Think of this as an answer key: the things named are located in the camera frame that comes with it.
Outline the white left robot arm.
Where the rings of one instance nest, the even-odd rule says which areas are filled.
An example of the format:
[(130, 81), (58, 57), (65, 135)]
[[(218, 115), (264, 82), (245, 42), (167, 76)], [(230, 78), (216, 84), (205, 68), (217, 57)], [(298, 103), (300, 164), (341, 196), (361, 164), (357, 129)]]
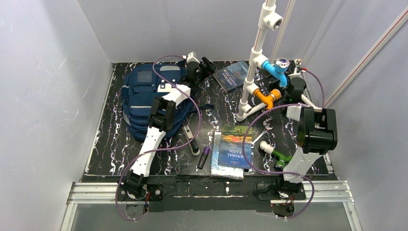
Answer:
[(126, 75), (122, 86), (123, 119), (131, 135), (143, 143), (138, 159), (123, 173), (119, 187), (143, 199), (151, 163), (162, 139), (175, 135), (192, 113), (205, 108), (194, 101), (197, 85), (216, 72), (216, 65), (184, 56), (178, 64), (143, 64)]

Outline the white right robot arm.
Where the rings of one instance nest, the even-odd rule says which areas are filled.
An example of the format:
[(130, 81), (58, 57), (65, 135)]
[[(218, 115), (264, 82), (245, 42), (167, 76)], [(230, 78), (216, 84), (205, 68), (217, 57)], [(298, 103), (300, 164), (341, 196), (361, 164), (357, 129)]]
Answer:
[(304, 176), (314, 162), (338, 143), (336, 111), (329, 108), (301, 105), (306, 82), (300, 77), (288, 79), (285, 87), (275, 78), (266, 80), (268, 88), (278, 91), (282, 99), (281, 114), (298, 123), (295, 153), (290, 160), (275, 164), (279, 173), (274, 189), (283, 193), (298, 193)]

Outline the navy blue student backpack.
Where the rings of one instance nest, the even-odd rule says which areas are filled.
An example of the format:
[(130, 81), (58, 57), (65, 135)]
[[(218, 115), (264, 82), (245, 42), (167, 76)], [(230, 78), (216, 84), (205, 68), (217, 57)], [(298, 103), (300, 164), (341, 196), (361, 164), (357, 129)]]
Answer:
[[(136, 140), (145, 140), (151, 107), (156, 98), (169, 93), (167, 83), (184, 85), (186, 67), (186, 61), (178, 64), (144, 64), (126, 75), (122, 87), (123, 118)], [(188, 86), (192, 98), (196, 95), (197, 85)]]

